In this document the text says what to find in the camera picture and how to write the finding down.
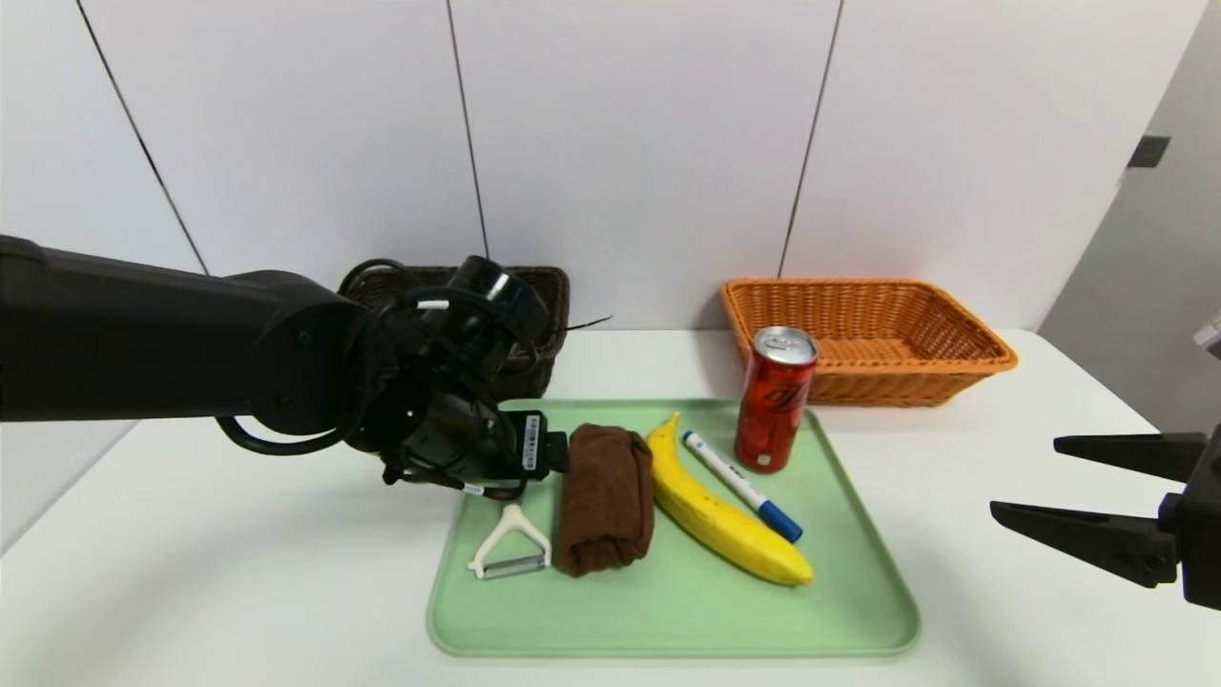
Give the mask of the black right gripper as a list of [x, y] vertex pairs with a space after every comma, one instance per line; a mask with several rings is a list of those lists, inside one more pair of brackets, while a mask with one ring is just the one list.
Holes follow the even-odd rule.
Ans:
[[1155, 517], [991, 502], [1002, 527], [1148, 591], [1177, 581], [1190, 604], [1220, 609], [1220, 427], [1204, 433], [1059, 436], [1060, 455], [1186, 483]]

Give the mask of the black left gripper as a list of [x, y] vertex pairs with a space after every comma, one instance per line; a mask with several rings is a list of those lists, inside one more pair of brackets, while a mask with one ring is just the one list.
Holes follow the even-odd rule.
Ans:
[[498, 410], [491, 431], [486, 480], [546, 480], [549, 472], [569, 472], [568, 434], [548, 431], [541, 410]]

